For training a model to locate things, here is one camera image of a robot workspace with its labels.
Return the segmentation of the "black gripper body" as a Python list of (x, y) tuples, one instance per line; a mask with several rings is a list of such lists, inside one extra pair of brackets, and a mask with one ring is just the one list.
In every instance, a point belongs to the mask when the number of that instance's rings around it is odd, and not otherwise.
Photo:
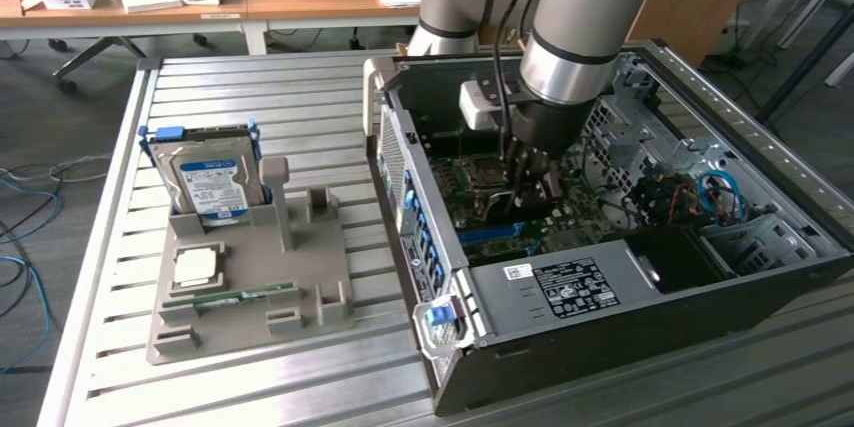
[(510, 115), (509, 169), (522, 182), (537, 182), (580, 137), (593, 101), (550, 105), (525, 102)]

